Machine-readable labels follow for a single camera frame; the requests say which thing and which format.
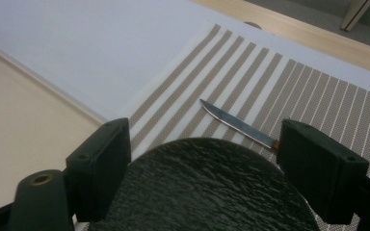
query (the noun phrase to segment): knife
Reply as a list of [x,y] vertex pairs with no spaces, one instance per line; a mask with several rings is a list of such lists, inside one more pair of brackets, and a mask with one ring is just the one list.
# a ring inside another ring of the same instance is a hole
[[266,134],[260,132],[259,130],[249,126],[247,123],[240,120],[239,118],[224,112],[223,110],[213,106],[212,104],[202,99],[200,99],[200,103],[210,115],[218,119],[220,122],[235,129],[239,133],[242,133],[243,135],[247,136],[248,138],[259,142],[263,146],[271,150],[278,151],[278,140],[275,140],[267,136]]

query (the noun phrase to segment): silver blade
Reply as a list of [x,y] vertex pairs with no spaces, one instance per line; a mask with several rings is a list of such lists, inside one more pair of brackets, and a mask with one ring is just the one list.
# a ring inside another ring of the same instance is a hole
[[213,117],[218,119],[220,122],[225,123],[226,125],[236,129],[238,132],[242,133],[243,135],[263,144],[268,148],[275,148],[275,142],[273,138],[267,136],[266,134],[256,130],[240,120],[239,118],[230,115],[221,109],[213,106],[212,104],[200,99],[203,108],[211,114]]

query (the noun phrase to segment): gray floor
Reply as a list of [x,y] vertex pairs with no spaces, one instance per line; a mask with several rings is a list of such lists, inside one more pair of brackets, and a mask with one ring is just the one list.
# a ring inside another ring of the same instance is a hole
[[247,0],[341,36],[370,45],[370,8],[352,31],[340,30],[351,0]]

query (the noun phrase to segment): black round object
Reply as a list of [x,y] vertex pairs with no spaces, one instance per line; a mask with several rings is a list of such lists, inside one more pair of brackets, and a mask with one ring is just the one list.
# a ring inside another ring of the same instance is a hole
[[283,174],[241,145],[187,139],[128,167],[98,230],[319,230]]

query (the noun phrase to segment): striped placemat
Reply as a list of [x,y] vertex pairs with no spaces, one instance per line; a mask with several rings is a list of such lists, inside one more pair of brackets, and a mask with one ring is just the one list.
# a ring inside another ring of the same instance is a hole
[[[281,121],[311,124],[370,162],[370,91],[214,25],[127,112],[133,159],[181,138],[212,137],[274,155],[208,115],[202,98],[278,139]],[[322,230],[356,230],[327,225]]]

